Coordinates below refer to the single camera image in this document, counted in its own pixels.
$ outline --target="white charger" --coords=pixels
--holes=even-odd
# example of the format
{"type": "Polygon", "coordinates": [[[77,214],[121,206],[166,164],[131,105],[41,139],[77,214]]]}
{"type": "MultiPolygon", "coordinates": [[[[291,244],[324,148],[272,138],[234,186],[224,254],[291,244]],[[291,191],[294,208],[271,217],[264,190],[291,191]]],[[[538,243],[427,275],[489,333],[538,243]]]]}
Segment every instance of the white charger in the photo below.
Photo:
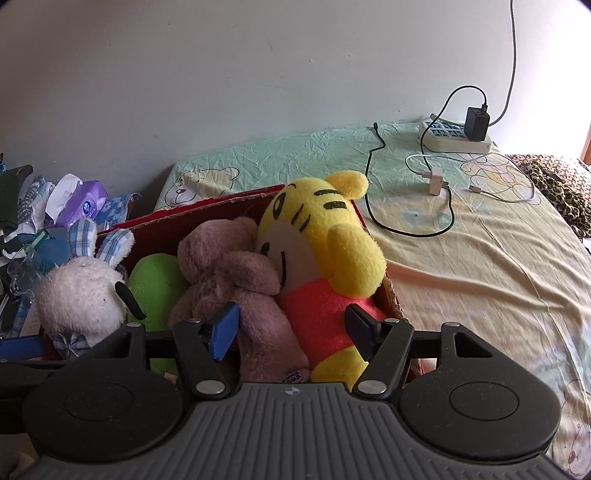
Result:
{"type": "Polygon", "coordinates": [[[421,177],[429,179],[429,194],[438,196],[443,187],[447,187],[448,183],[443,181],[443,170],[441,167],[432,167],[431,171],[422,171],[421,177]]]}

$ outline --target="red box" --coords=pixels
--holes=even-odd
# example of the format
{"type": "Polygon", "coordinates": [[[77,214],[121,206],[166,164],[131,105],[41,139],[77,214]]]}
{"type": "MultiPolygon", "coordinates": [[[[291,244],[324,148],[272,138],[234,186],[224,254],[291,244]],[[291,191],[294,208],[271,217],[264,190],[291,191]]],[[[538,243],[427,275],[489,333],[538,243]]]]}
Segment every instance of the red box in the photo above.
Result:
{"type": "MultiPolygon", "coordinates": [[[[202,200],[192,205],[159,210],[150,215],[120,223],[116,228],[128,228],[135,237],[134,247],[123,260],[123,265],[131,273],[135,264],[147,255],[166,253],[176,256],[178,243],[197,225],[208,220],[247,216],[259,223],[267,206],[283,187],[284,185],[276,185],[231,196],[202,200]]],[[[365,228],[361,214],[356,207],[355,210],[365,228]]],[[[99,242],[106,233],[101,233],[99,242]]],[[[374,294],[374,301],[388,316],[403,319],[396,293],[387,276],[384,277],[382,284],[374,294]]],[[[409,380],[421,374],[420,364],[413,362],[409,380]]]]}

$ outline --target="plaid bunny ear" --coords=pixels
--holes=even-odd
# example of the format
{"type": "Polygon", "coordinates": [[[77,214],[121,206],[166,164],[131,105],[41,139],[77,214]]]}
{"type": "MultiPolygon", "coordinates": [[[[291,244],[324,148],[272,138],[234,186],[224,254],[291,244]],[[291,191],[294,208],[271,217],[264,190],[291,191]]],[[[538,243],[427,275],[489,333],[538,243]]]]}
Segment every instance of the plaid bunny ear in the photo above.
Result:
{"type": "Polygon", "coordinates": [[[96,247],[96,223],[88,218],[81,218],[70,227],[68,241],[74,257],[93,257],[96,247]]]}
{"type": "Polygon", "coordinates": [[[131,230],[120,228],[106,236],[96,258],[116,267],[131,252],[134,246],[134,234],[131,230]]]}

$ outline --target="white power strip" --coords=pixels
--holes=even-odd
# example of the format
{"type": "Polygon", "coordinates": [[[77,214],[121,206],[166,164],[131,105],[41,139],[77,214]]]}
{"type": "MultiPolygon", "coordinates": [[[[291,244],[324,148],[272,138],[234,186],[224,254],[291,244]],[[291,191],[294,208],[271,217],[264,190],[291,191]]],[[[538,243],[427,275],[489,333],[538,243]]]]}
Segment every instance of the white power strip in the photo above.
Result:
{"type": "MultiPolygon", "coordinates": [[[[418,138],[420,142],[421,135],[427,129],[431,120],[421,122],[418,126],[418,138]]],[[[445,122],[435,122],[423,138],[423,145],[434,152],[447,153],[489,153],[492,150],[492,140],[487,135],[482,142],[472,142],[468,140],[462,127],[448,124],[445,122]]]]}

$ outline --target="metal screw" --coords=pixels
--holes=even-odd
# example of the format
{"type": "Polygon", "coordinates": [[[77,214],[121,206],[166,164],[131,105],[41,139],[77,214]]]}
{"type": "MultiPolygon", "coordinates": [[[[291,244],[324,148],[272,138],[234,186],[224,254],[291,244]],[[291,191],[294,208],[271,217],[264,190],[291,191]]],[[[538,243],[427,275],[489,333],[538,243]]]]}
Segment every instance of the metal screw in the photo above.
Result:
{"type": "Polygon", "coordinates": [[[357,390],[367,395],[380,395],[386,391],[386,384],[380,380],[363,380],[357,385],[357,390]]]}
{"type": "Polygon", "coordinates": [[[203,395],[219,395],[226,389],[226,385],[218,380],[201,380],[195,388],[203,395]]]}

